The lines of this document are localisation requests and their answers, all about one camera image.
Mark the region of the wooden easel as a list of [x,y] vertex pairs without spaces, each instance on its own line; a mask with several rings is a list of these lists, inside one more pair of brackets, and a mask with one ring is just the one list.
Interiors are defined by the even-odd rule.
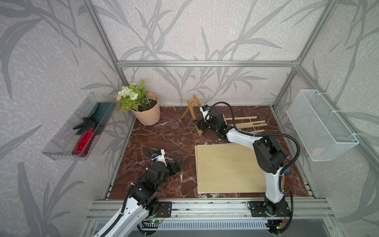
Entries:
[[198,97],[193,94],[192,95],[192,98],[193,100],[192,101],[187,101],[187,104],[188,104],[188,107],[187,109],[185,110],[185,112],[183,113],[183,115],[181,116],[181,119],[184,119],[185,115],[190,112],[191,114],[191,117],[192,117],[192,120],[195,121],[196,120],[196,115],[195,115],[195,111],[194,111],[194,107],[195,106],[198,106],[198,107],[202,107],[202,104],[201,102],[199,101]]
[[235,123],[238,129],[248,129],[252,134],[263,133],[263,127],[267,126],[266,121],[259,120],[257,116],[235,117]]

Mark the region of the potted flower plant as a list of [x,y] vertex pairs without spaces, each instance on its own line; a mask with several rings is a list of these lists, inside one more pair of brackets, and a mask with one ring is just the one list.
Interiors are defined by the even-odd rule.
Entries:
[[143,125],[151,126],[160,120],[159,98],[146,90],[144,79],[137,84],[123,86],[115,100],[120,104],[120,113],[131,111]]

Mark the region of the aluminium front rail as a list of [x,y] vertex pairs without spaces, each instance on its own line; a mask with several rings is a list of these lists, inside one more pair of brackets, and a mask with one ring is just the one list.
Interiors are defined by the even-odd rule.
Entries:
[[279,223],[289,224],[282,236],[342,237],[344,234],[325,199],[294,198],[289,206],[290,217],[252,217],[249,201],[262,198],[165,199],[172,202],[169,218],[151,217],[141,226],[154,237],[175,231],[259,230],[269,235],[269,229]]

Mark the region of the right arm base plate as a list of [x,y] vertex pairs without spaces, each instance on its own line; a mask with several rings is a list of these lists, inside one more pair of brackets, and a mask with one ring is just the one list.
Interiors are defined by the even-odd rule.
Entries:
[[247,207],[250,210],[252,217],[279,218],[291,216],[290,207],[285,200],[278,203],[272,203],[269,200],[249,201]]

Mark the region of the wooden board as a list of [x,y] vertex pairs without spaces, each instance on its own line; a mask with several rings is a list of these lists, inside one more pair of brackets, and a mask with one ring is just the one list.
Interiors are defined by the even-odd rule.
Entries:
[[197,145],[194,147],[195,150],[195,168],[196,168],[196,180],[198,176],[198,165],[197,165]]
[[265,173],[255,152],[228,143],[195,146],[197,191],[210,193],[264,193]]

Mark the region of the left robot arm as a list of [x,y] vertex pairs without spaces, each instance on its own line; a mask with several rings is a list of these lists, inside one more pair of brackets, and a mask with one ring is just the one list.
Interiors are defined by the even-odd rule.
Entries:
[[157,194],[169,177],[180,173],[183,159],[167,161],[163,149],[152,154],[147,148],[148,165],[145,173],[131,183],[121,208],[108,223],[95,235],[96,237],[127,237],[143,222],[158,212]]

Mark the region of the pink item in basket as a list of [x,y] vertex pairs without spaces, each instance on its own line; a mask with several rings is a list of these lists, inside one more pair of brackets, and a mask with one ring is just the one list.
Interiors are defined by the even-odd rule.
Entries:
[[314,148],[311,152],[311,156],[314,158],[314,159],[317,159],[318,157],[320,157],[324,152],[326,151],[325,148]]

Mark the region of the green trowel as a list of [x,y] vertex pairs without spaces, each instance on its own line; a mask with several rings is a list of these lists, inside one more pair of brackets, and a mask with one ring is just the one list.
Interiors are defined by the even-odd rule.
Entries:
[[[95,129],[96,135],[101,134],[107,122],[109,121],[115,107],[116,107],[116,103],[114,102],[96,103],[95,107],[90,112],[89,117],[87,117],[99,123],[97,128]],[[89,126],[84,126],[82,128],[76,129],[78,130],[76,135],[81,135],[88,128]]]

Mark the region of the aluminium cage frame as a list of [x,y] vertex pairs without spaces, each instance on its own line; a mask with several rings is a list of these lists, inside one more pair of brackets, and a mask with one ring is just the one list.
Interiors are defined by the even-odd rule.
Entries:
[[307,85],[312,89],[318,91],[322,97],[327,101],[327,103],[337,111],[341,120],[346,124],[346,126],[352,132],[358,132],[356,126],[354,126],[351,121],[348,120],[347,114],[340,111],[340,108],[336,103],[327,95],[326,91],[320,87],[320,85],[311,78],[309,73],[302,66],[306,56],[309,54],[311,47],[316,42],[316,39],[320,36],[322,29],[327,25],[329,19],[332,17],[332,14],[335,12],[338,4],[341,1],[327,1],[325,9],[323,10],[319,20],[316,23],[311,35],[309,36],[304,48],[302,49],[300,56],[297,60],[229,60],[229,61],[219,61],[219,60],[134,60],[134,61],[118,61],[116,59],[115,53],[110,45],[110,42],[105,34],[105,30],[101,25],[100,18],[98,16],[98,11],[96,10],[95,5],[91,1],[83,1],[84,9],[89,13],[91,21],[95,26],[95,29],[104,44],[108,55],[111,58],[111,63],[116,69],[116,72],[121,77],[123,83],[127,83],[125,76],[121,70],[122,67],[290,67],[292,71],[288,76],[284,86],[279,92],[278,97],[276,98],[274,105],[277,106],[278,101],[283,97],[285,90],[291,84],[296,73],[301,75]]

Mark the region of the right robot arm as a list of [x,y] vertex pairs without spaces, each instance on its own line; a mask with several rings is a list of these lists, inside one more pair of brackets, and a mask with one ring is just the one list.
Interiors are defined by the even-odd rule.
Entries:
[[[219,104],[229,107],[232,114],[232,125],[228,125],[223,119],[223,114],[215,110],[215,106]],[[299,142],[288,134],[271,133],[256,135],[237,128],[234,111],[227,102],[217,102],[211,107],[204,105],[200,107],[200,111],[203,119],[194,121],[198,129],[202,131],[210,129],[219,139],[227,139],[231,143],[236,143],[253,150],[259,167],[265,173],[266,192],[263,211],[267,216],[272,217],[284,213],[287,210],[285,194],[291,190],[283,190],[282,176],[298,159],[301,153]],[[277,136],[288,138],[296,145],[296,154],[287,164],[285,163],[286,156],[276,139]]]

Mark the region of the clear plastic wall bin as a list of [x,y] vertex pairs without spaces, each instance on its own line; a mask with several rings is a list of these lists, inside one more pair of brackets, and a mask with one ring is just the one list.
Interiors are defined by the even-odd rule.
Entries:
[[42,153],[54,161],[87,160],[115,108],[113,96],[89,93]]

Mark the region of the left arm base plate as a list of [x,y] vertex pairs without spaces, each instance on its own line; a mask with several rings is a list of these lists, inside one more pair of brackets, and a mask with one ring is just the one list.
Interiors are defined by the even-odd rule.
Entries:
[[171,201],[158,201],[155,202],[149,209],[150,217],[157,218],[169,218],[172,212],[172,202]]

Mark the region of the blue hand rake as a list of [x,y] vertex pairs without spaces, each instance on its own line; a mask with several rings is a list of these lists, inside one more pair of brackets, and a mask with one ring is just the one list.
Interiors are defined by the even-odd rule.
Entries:
[[291,168],[287,168],[282,174],[282,189],[285,190],[285,175],[291,171]]

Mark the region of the red spray bottle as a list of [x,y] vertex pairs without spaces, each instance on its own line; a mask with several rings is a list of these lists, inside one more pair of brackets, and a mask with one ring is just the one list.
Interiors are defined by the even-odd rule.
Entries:
[[93,119],[83,118],[83,122],[73,128],[73,130],[76,130],[84,126],[89,126],[89,128],[82,133],[76,146],[74,147],[72,151],[73,156],[85,158],[88,155],[90,146],[92,145],[96,136],[95,129],[97,128],[98,124],[99,123]]

